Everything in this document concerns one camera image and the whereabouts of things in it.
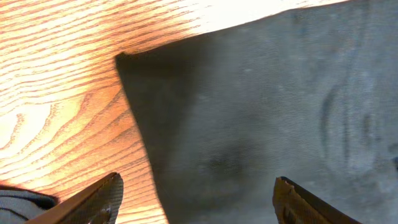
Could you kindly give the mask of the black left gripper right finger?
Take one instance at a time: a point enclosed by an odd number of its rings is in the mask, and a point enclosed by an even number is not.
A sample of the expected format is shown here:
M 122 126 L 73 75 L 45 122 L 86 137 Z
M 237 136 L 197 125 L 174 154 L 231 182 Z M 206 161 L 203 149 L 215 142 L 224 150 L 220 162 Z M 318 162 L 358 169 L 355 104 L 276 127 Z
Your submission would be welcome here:
M 272 204 L 279 224 L 361 224 L 286 177 L 276 178 Z

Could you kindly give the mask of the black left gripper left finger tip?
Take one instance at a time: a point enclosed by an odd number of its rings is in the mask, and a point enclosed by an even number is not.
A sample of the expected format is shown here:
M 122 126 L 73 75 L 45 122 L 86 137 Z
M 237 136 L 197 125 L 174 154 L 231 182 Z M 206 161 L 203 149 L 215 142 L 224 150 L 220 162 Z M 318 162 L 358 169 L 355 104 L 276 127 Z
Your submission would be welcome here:
M 112 172 L 27 224 L 115 224 L 124 182 Z

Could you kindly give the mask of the black t-shirt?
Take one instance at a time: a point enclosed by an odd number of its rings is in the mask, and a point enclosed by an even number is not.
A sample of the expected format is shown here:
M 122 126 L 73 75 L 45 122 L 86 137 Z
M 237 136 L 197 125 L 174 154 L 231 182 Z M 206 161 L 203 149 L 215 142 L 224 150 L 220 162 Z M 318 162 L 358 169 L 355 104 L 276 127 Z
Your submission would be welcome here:
M 397 222 L 397 1 L 294 9 L 116 68 L 170 223 L 275 223 L 292 179 Z

